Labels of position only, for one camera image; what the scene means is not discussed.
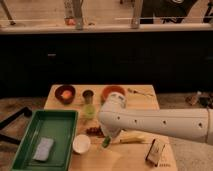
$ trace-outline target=green tray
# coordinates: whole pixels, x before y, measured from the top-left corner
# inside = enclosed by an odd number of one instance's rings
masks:
[[[74,110],[35,111],[16,152],[11,170],[68,170],[77,117],[78,113]],[[41,137],[54,139],[49,158],[45,162],[32,159]]]

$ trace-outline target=black cabinet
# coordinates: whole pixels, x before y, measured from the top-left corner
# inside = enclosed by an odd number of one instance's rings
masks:
[[[47,95],[52,84],[213,88],[213,32],[0,35],[0,96]]]

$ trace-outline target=red object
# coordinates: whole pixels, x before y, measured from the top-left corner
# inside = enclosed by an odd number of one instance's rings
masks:
[[[121,86],[111,85],[111,86],[105,87],[104,90],[102,91],[102,94],[101,94],[102,100],[106,101],[108,95],[111,92],[118,92],[125,96],[125,90]]]
[[[75,88],[71,85],[62,85],[55,90],[55,97],[63,104],[70,104],[75,97]]]

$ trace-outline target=green vegetable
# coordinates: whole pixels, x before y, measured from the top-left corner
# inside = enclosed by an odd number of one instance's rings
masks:
[[[111,138],[109,136],[106,136],[104,141],[102,142],[102,147],[107,148],[110,144]]]

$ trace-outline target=small bowl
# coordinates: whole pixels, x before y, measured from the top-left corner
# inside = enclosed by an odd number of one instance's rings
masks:
[[[70,104],[75,97],[75,88],[71,85],[62,85],[55,90],[55,97],[63,104]]]
[[[107,86],[103,89],[102,94],[101,94],[101,98],[102,98],[103,102],[106,101],[108,95],[111,92],[118,92],[118,93],[121,93],[125,96],[125,90],[121,86],[117,86],[117,85]]]
[[[87,135],[80,134],[74,138],[72,145],[73,145],[73,150],[77,154],[84,154],[89,150],[91,146],[91,140]]]

